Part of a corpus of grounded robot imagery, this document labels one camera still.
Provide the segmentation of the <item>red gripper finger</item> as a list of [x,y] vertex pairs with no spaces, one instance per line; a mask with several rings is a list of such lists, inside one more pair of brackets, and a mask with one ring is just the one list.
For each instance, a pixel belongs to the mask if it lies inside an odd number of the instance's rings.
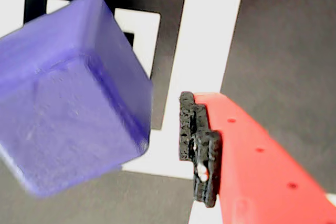
[[249,114],[220,93],[180,95],[179,159],[193,197],[223,223],[335,223],[319,184]]

